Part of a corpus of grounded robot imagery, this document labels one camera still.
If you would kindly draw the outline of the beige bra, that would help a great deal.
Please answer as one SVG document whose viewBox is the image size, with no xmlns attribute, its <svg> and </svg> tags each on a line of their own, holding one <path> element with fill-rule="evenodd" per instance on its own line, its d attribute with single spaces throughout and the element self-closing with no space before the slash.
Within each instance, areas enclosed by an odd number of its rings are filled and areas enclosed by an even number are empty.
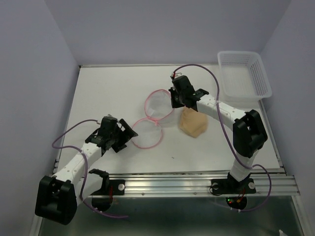
<svg viewBox="0 0 315 236">
<path fill-rule="evenodd" d="M 184 107 L 180 117 L 179 128 L 185 134 L 197 138 L 207 131 L 208 118 L 203 113 Z"/>
</svg>

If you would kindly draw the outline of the white mesh laundry bag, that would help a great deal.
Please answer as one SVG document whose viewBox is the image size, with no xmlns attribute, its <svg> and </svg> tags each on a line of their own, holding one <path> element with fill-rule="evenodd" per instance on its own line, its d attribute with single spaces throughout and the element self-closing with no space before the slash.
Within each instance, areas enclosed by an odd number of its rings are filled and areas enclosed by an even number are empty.
<svg viewBox="0 0 315 236">
<path fill-rule="evenodd" d="M 163 139 L 163 126 L 173 117 L 171 94 L 165 89 L 158 89 L 149 94 L 144 103 L 145 117 L 136 121 L 132 129 L 138 134 L 132 143 L 139 149 L 151 149 Z"/>
</svg>

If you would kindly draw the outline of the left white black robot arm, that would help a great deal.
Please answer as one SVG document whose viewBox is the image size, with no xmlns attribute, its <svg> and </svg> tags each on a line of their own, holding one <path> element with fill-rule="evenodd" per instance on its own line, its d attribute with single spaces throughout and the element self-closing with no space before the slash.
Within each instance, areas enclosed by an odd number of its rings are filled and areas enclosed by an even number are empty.
<svg viewBox="0 0 315 236">
<path fill-rule="evenodd" d="M 92 165 L 110 149 L 119 152 L 137 133 L 125 122 L 112 116 L 104 116 L 99 127 L 90 134 L 81 147 L 67 145 L 77 151 L 76 155 L 59 171 L 44 176 L 37 192 L 36 216 L 67 225 L 74 218 L 77 207 L 84 204 L 103 216 L 124 219 L 124 215 L 106 213 L 107 208 L 96 208 L 88 203 L 92 194 L 104 195 L 111 205 L 114 196 L 125 194 L 123 179 L 111 180 L 109 173 L 93 169 Z"/>
</svg>

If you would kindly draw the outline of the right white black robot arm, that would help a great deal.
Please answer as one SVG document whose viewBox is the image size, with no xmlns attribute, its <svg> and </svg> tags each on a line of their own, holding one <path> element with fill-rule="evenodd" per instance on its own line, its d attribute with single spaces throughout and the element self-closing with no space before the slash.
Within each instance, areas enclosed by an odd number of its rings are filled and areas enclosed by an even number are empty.
<svg viewBox="0 0 315 236">
<path fill-rule="evenodd" d="M 244 187 L 256 155 L 268 139 L 259 112 L 236 109 L 203 89 L 195 90 L 184 75 L 173 77 L 172 84 L 169 91 L 173 108 L 187 107 L 219 121 L 235 157 L 226 186 L 232 192 L 239 191 Z"/>
</svg>

